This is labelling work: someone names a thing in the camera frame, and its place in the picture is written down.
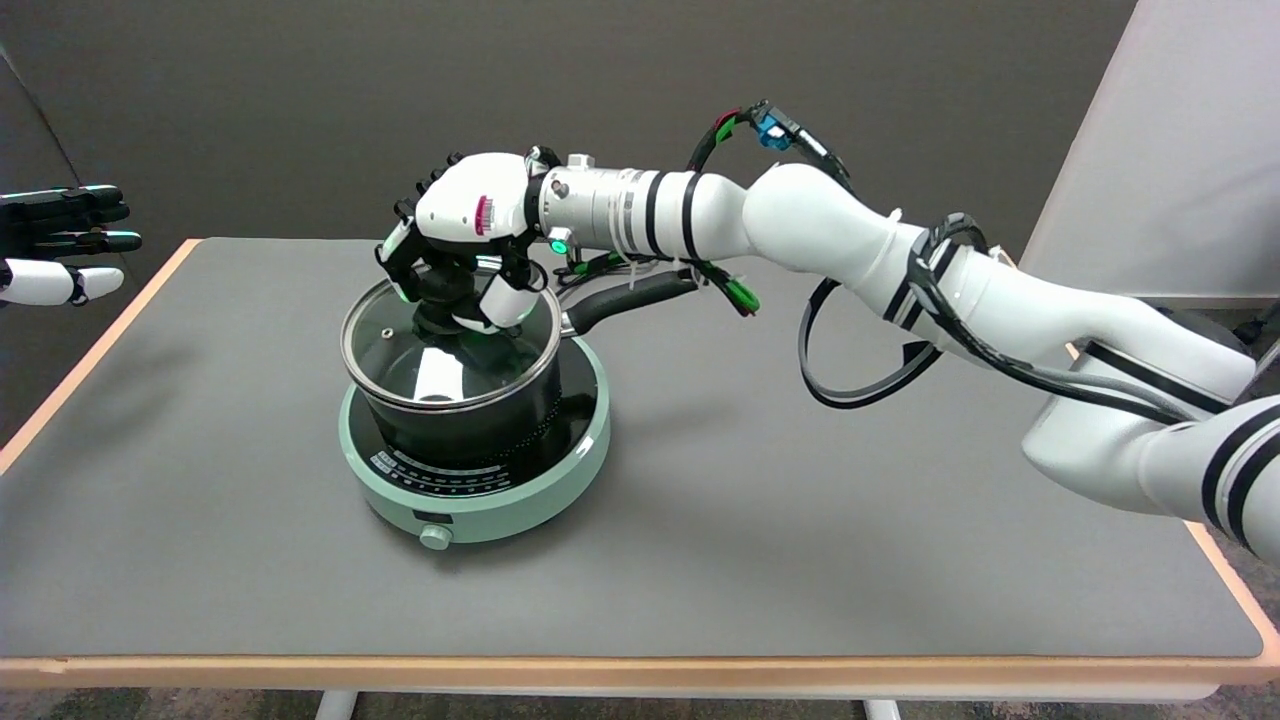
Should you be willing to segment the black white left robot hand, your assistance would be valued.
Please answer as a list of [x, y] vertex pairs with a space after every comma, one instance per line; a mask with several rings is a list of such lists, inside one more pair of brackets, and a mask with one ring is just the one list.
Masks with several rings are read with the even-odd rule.
[[118, 291], [125, 282], [120, 268], [64, 260], [141, 249], [140, 233], [110, 227], [129, 214], [124, 193], [114, 184], [4, 193], [3, 305], [79, 307]]

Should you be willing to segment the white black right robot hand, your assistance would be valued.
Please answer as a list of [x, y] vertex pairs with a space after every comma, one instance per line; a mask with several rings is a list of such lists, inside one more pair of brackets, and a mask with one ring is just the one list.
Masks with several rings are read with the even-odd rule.
[[545, 146], [453, 154], [393, 210], [397, 224], [374, 250], [390, 287], [442, 334], [498, 334], [532, 310], [545, 279], [529, 256], [540, 236], [530, 188], [561, 159]]

